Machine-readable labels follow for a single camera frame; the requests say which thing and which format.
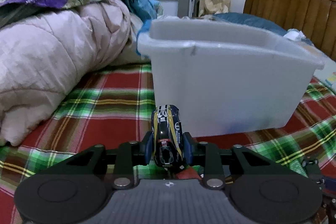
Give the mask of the black yellow race car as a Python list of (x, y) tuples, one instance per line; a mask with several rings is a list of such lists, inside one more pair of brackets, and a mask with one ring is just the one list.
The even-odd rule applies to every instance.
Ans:
[(153, 159), (157, 166), (174, 173), (183, 171), (186, 162), (182, 152), (182, 124), (175, 105), (158, 106), (151, 115), (154, 137)]

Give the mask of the wooden headboard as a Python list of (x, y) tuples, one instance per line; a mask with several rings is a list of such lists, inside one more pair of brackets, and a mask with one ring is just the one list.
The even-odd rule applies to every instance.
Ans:
[(287, 30), (302, 31), (319, 50), (335, 60), (335, 0), (245, 0), (243, 12)]

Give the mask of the grey folded board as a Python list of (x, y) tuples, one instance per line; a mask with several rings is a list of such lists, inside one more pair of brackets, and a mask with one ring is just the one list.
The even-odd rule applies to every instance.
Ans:
[(199, 16), (200, 0), (178, 0), (177, 16), (183, 18), (197, 18)]

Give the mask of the pink quilted duvet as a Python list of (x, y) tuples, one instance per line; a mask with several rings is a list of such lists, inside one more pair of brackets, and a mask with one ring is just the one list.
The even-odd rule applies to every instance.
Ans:
[(1, 29), (1, 144), (21, 144), (87, 72), (146, 62), (135, 51), (142, 25), (121, 0), (104, 0)]

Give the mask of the green toy block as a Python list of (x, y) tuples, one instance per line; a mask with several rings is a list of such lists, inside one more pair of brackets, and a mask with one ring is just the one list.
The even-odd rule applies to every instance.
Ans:
[(302, 176), (304, 176), (304, 177), (307, 177), (306, 171), (305, 171), (304, 168), (302, 167), (302, 165), (301, 165), (301, 163), (299, 162), (299, 160), (291, 161), (291, 162), (289, 163), (289, 168), (290, 168), (292, 171), (294, 171), (294, 172), (296, 172), (296, 173), (298, 173), (298, 174), (300, 174), (300, 175), (302, 175)]

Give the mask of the red green plaid bedsheet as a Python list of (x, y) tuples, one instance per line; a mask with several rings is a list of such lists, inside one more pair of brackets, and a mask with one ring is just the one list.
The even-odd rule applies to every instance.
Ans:
[[(155, 108), (150, 65), (107, 67), (85, 75), (53, 116), (21, 145), (1, 147), (1, 223), (21, 223), (14, 192), (25, 178), (92, 145), (140, 140)], [(220, 148), (241, 144), (282, 165), (312, 157), (335, 177), (335, 94), (312, 79), (285, 127), (207, 136)]]

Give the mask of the white plastic storage bin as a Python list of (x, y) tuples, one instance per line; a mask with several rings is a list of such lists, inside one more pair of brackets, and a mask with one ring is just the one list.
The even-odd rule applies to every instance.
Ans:
[(156, 105), (179, 108), (193, 136), (284, 127), (324, 67), (271, 31), (212, 20), (153, 20), (137, 49), (151, 61)]

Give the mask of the red toy block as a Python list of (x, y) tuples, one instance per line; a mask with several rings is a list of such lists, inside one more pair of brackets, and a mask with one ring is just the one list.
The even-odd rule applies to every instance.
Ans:
[(197, 171), (193, 169), (193, 167), (187, 167), (182, 172), (179, 172), (175, 175), (176, 179), (179, 180), (188, 180), (188, 179), (197, 179), (201, 180), (201, 176), (198, 175)]

